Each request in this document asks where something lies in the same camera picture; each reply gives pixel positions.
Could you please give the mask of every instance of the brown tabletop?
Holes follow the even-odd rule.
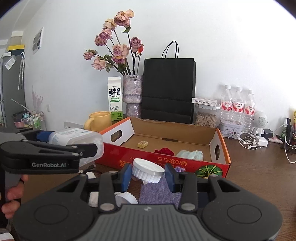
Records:
[[[296,163],[290,164],[276,143],[264,149],[248,150],[237,140],[225,139],[232,166],[227,179],[275,204],[282,213],[283,225],[277,241],[296,240]],[[109,167],[97,165],[107,172]],[[70,179],[73,175],[33,175],[26,184],[24,201]],[[139,198],[141,181],[131,180],[128,191]]]

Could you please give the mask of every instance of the water bottle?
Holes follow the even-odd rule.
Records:
[[[231,95],[231,86],[225,85],[225,89],[221,95],[221,111],[220,111],[220,120],[229,120],[230,113],[232,109],[232,95]]]
[[[248,96],[246,100],[246,105],[244,107],[244,114],[242,117],[244,131],[249,131],[251,129],[251,122],[255,112],[255,105],[256,103],[254,98],[254,92],[252,90],[248,90]]]
[[[231,119],[233,121],[238,121],[240,123],[243,112],[244,112],[244,100],[242,98],[242,87],[237,87],[237,92],[233,97]]]

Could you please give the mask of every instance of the red crumpled object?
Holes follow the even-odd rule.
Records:
[[[165,154],[165,155],[170,155],[170,156],[175,155],[174,152],[172,152],[170,149],[168,149],[166,147],[161,148],[160,150],[155,150],[154,153]]]

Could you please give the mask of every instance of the purple knitted fabric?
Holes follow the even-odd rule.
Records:
[[[181,193],[171,193],[163,175],[159,183],[142,185],[139,204],[175,204],[178,207]]]

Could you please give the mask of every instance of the refrigerator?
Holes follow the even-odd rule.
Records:
[[[24,88],[21,88],[22,80],[20,81],[20,89],[18,90],[22,56],[16,56],[16,62],[8,70],[4,64],[10,58],[11,56],[7,56],[0,59],[0,114],[2,115],[5,127],[15,127],[12,115],[24,110],[23,107],[12,101],[11,98],[26,106],[25,91]]]

